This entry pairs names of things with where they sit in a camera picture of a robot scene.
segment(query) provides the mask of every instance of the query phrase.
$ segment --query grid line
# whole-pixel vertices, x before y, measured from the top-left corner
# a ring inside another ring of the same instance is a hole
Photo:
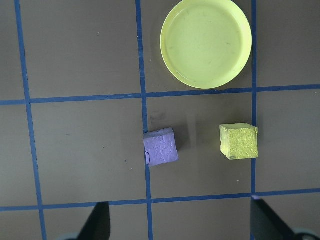
[[[247,193],[234,193],[234,194],[154,198],[151,200],[151,202],[153,204],[158,204],[158,203],[175,203],[175,202],[192,202],[192,201],[206,201],[206,200],[251,198],[252,195],[259,196],[259,197],[272,197],[272,196],[301,195],[301,194],[320,194],[320,188],[280,190],[280,191],[262,191],[262,192],[256,192],[254,194],[252,194],[251,192],[247,192]],[[146,199],[109,201],[108,203],[110,206],[148,204]],[[48,204],[48,205],[43,205],[42,209],[49,210],[49,209],[87,208],[87,207],[94,207],[96,204],[97,204],[97,202]],[[0,212],[30,211],[30,210],[38,210],[38,209],[39,209],[39,207],[37,205],[36,206],[2,206],[2,207],[0,207]]]
[[[320,90],[320,84],[263,86],[263,87],[257,86],[256,92],[263,93],[263,92],[283,92],[283,91],[318,90],[318,89]],[[245,87],[245,88],[228,88],[224,90],[209,89],[209,90],[188,90],[188,91],[145,92],[144,95],[148,99],[148,98],[180,97],[180,96],[241,94],[241,93],[252,93],[252,91],[253,90],[251,87]],[[109,94],[109,95],[30,98],[30,104],[104,101],[104,100],[118,100],[118,99],[142,99],[142,94],[141,93],[124,93],[124,94]],[[0,106],[25,105],[25,104],[26,104],[26,101],[24,99],[0,100]]]
[[[136,31],[137,44],[139,54],[139,70],[140,70],[140,87],[141,87],[141,106],[142,106],[142,126],[143,133],[148,132],[148,110],[147,110],[147,95],[146,95],[146,80],[145,80],[145,60],[144,60],[144,44],[142,34],[142,14],[141,14],[141,0],[135,0],[136,13]],[[148,239],[154,239],[153,233],[153,219],[152,219],[152,197],[151,197],[151,180],[150,169],[147,165],[146,156],[144,156],[145,169],[145,190],[146,190],[146,208],[148,220]]]
[[[257,126],[257,0],[251,1],[252,26],[252,125]],[[251,193],[256,192],[256,159],[251,159]]]
[[[28,83],[28,71],[27,71],[27,63],[26,63],[26,53],[25,53],[25,43],[24,43],[24,33],[23,33],[23,26],[22,26],[20,0],[14,0],[14,8],[15,8],[16,27],[17,27],[18,42],[19,42],[24,100],[25,100],[26,116],[27,116],[28,129],[29,129],[30,148],[31,148],[31,155],[32,155],[36,200],[37,200],[37,206],[39,211],[39,220],[40,220],[40,226],[41,226],[42,239],[47,240],[45,215],[43,210],[41,185],[40,185],[40,175],[39,175],[38,161],[37,161],[34,123],[33,123],[32,109],[31,109],[31,103],[30,103],[30,91],[29,91],[29,83]]]

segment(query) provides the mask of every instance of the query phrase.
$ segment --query foam cube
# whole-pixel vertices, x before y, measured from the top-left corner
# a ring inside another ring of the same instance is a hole
[[[221,152],[229,160],[258,157],[258,128],[247,123],[220,125]]]
[[[177,161],[174,130],[169,127],[145,133],[143,136],[146,164],[149,167]]]

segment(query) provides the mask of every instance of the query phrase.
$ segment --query purple cube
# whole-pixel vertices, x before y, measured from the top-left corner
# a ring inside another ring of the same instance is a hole
[[[174,130],[169,127],[143,135],[145,160],[149,167],[177,161]]]

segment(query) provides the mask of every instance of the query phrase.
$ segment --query yellow cube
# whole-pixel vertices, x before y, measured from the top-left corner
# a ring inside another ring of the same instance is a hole
[[[220,125],[221,152],[229,160],[258,157],[258,128],[247,123]]]

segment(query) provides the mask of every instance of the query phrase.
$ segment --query plastic plate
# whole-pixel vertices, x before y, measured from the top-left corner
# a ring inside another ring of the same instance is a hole
[[[169,71],[198,89],[234,79],[245,67],[251,46],[249,22],[230,0],[183,0],[166,17],[160,37]]]

